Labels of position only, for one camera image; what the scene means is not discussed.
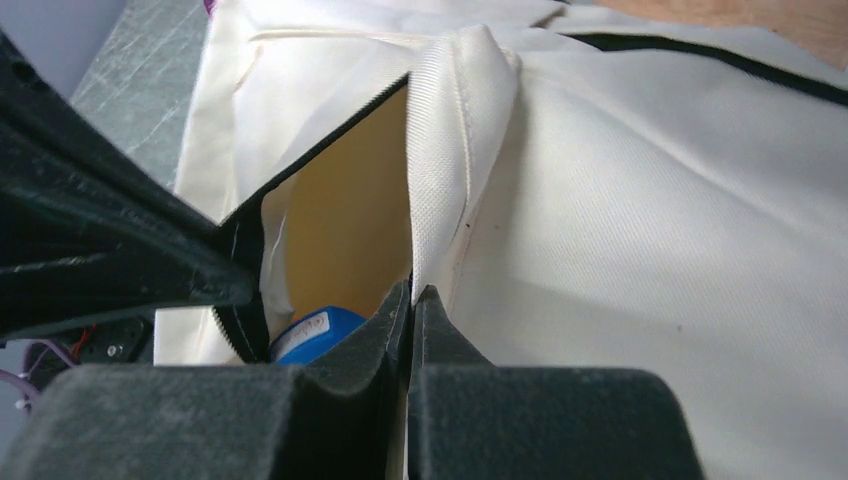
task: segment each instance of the black device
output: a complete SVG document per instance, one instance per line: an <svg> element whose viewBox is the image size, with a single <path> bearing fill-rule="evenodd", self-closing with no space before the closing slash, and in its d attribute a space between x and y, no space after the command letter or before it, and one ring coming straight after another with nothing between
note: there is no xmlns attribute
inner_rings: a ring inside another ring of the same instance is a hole
<svg viewBox="0 0 848 480"><path fill-rule="evenodd" d="M141 338L138 315L215 305L240 309L240 323L221 322L237 352L267 349L256 274L231 258L228 226L148 178L2 35L0 116L0 341L93 323ZM242 248L261 252L250 233ZM116 357L114 344L90 346L81 355ZM117 356L135 354L124 347ZM242 355L244 367L70 369L0 476L402 478L407 423L412 479L703 476L661 379L496 367L452 326L433 287L413 308L398 283L307 366L263 356Z"/></svg>

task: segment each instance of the blue lid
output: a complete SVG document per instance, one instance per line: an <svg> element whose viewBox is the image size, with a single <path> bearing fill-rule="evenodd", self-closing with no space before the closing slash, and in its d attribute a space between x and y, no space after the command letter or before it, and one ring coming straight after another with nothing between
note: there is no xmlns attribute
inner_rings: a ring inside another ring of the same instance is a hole
<svg viewBox="0 0 848 480"><path fill-rule="evenodd" d="M326 307L304 316L271 343L272 363L307 364L320 357L365 323L359 315Z"/></svg>

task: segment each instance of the wooden surface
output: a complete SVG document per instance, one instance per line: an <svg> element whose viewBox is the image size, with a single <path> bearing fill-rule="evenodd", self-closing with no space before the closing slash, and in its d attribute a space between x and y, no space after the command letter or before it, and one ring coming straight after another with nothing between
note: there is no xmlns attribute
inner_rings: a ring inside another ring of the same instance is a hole
<svg viewBox="0 0 848 480"><path fill-rule="evenodd" d="M595 0L595 4L653 20L758 25L840 70L848 65L848 0Z"/></svg>

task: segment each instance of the tote bag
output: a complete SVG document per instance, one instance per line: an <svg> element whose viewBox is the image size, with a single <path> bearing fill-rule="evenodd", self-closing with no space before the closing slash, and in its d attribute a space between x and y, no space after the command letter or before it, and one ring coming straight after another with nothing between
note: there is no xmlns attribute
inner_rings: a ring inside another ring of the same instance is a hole
<svg viewBox="0 0 848 480"><path fill-rule="evenodd" d="M758 29L224 0L177 193L261 217L234 238L271 336L411 275L496 364L659 374L709 478L843 478L845 89ZM155 342L238 362L205 309L159 312Z"/></svg>

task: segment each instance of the black trim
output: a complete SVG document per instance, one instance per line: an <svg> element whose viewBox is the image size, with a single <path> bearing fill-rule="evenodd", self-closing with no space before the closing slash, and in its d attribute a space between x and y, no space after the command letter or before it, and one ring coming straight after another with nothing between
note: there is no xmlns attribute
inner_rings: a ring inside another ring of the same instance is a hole
<svg viewBox="0 0 848 480"><path fill-rule="evenodd" d="M574 40L591 45L604 52L625 50L665 50L689 53L718 60L745 73L782 85L797 92L807 94L842 106L848 106L848 91L833 85L787 72L748 57L708 45L674 40L657 35L625 35L614 33L587 33L566 35Z"/></svg>
<svg viewBox="0 0 848 480"><path fill-rule="evenodd" d="M309 149L288 168L275 175L230 214L221 225L215 242L219 252L232 252L231 259L254 276L257 291L253 300L237 307L215 307L214 314L224 338L245 363L267 363L270 336L265 321L262 295L258 291L262 253L265 249L262 227L262 199L282 182L317 157L333 142L364 120L380 105L407 85L408 75L383 90L339 128Z"/></svg>

